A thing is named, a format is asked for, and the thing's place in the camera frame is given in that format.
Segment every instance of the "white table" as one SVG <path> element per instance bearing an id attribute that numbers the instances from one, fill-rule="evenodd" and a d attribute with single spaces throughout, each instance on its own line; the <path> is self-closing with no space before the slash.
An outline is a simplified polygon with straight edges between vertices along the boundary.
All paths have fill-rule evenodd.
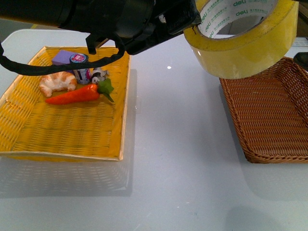
<path id="1" fill-rule="evenodd" d="M 5 55 L 86 46 L 84 33 L 21 30 Z M 288 56 L 307 47 L 293 47 Z M 16 73 L 0 66 L 0 94 Z M 219 79 L 184 36 L 131 58 L 124 160 L 0 160 L 1 231 L 301 231 L 308 166 L 250 164 Z"/>

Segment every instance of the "toy carrot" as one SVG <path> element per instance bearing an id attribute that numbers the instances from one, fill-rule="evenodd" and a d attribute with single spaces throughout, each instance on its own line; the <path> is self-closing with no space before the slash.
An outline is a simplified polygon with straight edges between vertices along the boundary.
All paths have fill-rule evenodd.
<path id="1" fill-rule="evenodd" d="M 114 88 L 111 86 L 110 79 L 106 79 L 105 81 L 100 81 L 98 85 L 89 84 L 78 90 L 70 91 L 61 95 L 48 98 L 45 100 L 45 102 L 56 105 L 87 102 L 97 100 L 100 97 L 100 94 L 103 94 L 111 102 L 114 102 L 109 95 L 113 91 L 113 89 Z"/>

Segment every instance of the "packing tape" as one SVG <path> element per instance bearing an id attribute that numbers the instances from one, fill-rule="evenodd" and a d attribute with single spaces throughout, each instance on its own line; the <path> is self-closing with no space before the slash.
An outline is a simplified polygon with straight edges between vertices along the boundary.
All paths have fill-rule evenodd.
<path id="1" fill-rule="evenodd" d="M 202 22 L 184 30 L 201 66 L 220 78 L 244 78 L 279 61 L 296 37 L 298 2 L 291 0 L 198 0 Z M 227 24 L 247 16 L 263 19 L 230 38 L 215 39 Z"/>

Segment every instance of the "yellow wicker basket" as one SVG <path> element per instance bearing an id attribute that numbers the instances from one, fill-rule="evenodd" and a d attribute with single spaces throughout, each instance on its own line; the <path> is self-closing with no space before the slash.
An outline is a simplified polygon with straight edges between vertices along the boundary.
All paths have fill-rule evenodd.
<path id="1" fill-rule="evenodd" d="M 88 54 L 85 47 L 44 47 L 29 62 L 51 65 L 60 51 Z M 102 47 L 89 61 L 117 53 Z M 49 105 L 38 90 L 40 77 L 19 75 L 0 98 L 0 156 L 37 161 L 100 161 L 123 159 L 130 58 L 103 67 L 115 88 L 109 102 Z"/>

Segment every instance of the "orange carrot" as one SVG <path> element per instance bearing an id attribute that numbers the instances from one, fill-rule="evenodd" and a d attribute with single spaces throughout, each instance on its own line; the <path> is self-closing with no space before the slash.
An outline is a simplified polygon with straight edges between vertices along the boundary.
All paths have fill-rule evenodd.
<path id="1" fill-rule="evenodd" d="M 78 90 L 70 91 L 62 95 L 57 95 L 45 100 L 46 103 L 50 104 L 69 104 L 77 102 L 86 102 L 96 100 L 100 97 L 98 93 L 98 87 L 96 84 L 86 85 Z"/>

